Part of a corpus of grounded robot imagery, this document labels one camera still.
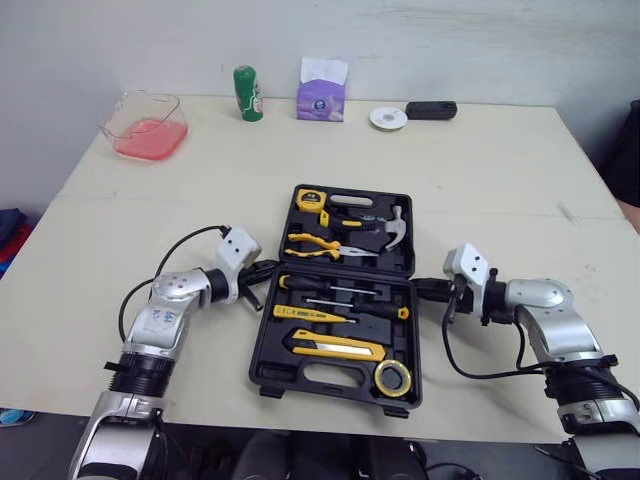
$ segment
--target pliers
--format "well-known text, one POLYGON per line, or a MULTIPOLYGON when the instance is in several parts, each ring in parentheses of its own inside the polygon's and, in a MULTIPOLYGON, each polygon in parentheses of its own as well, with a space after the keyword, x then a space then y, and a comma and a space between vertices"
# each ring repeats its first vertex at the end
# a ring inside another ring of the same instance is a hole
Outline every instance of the pliers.
POLYGON ((347 257, 377 257, 379 254, 368 252, 361 248, 349 247, 341 245, 340 242, 334 240, 327 242, 324 238, 316 237, 310 233, 290 233, 287 235, 290 242, 309 242, 322 247, 324 250, 316 250, 313 252, 298 252, 287 248, 284 253, 287 255, 295 255, 296 257, 319 257, 321 255, 331 255, 334 260, 338 260, 340 255, 347 257))

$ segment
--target red cloth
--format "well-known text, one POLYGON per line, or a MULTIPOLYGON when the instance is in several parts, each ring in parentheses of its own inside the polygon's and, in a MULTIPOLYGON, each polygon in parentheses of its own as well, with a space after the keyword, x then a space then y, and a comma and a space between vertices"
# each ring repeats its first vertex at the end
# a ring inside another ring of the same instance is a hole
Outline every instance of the red cloth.
POLYGON ((33 227, 22 225, 9 241, 9 245, 0 250, 0 263, 8 262, 11 257, 18 253, 32 231, 33 227))

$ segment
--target green can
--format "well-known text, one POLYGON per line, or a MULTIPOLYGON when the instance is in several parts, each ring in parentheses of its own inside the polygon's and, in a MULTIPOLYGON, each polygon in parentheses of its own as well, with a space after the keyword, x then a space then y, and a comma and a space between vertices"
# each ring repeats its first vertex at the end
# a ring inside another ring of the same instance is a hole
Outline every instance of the green can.
POLYGON ((236 100, 242 118, 247 122, 257 122, 262 118, 262 94, 258 86, 256 71, 249 65, 242 65, 233 71, 236 100))

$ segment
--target white wall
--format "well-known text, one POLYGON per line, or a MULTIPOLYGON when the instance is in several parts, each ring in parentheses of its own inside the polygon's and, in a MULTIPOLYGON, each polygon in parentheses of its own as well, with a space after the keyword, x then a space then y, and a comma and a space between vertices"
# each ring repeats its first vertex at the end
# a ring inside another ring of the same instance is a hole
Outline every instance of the white wall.
POLYGON ((303 55, 348 60, 351 98, 555 105, 597 162, 639 30, 637 0, 3 0, 0 208, 42 211, 121 89, 231 94, 250 63, 292 97, 303 55))

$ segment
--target table surface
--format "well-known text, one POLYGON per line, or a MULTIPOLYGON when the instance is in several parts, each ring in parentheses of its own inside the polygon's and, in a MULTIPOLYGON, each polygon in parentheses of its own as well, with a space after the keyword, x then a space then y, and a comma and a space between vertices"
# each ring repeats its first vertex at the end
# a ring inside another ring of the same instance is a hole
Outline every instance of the table surface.
MULTIPOLYGON (((121 342, 117 311, 164 252, 204 225, 243 225, 275 258, 298 183, 409 194, 418 276, 442 276, 446 252, 473 243, 500 278, 553 277, 638 390, 638 237, 552 108, 459 105, 448 122, 373 129, 384 102, 349 102, 343 124, 295 120, 291 100, 242 122, 232 98, 182 97, 190 133, 167 161, 115 155, 98 136, 0 282, 0 405, 88 415, 121 342)), ((211 265, 215 236, 190 240, 167 269, 211 265)), ((258 293, 266 294, 266 286, 258 293)), ((129 321, 145 301, 135 297, 129 321)), ((544 380, 473 381, 441 343, 442 306, 421 303, 422 406, 409 420, 379 407, 287 392, 263 398, 248 378, 259 314, 214 305, 192 321, 167 391, 167 421, 458 440, 566 438, 544 380)), ((515 329, 461 316, 455 354, 476 372, 511 368, 515 329)), ((525 362, 533 361, 527 352, 525 362)))

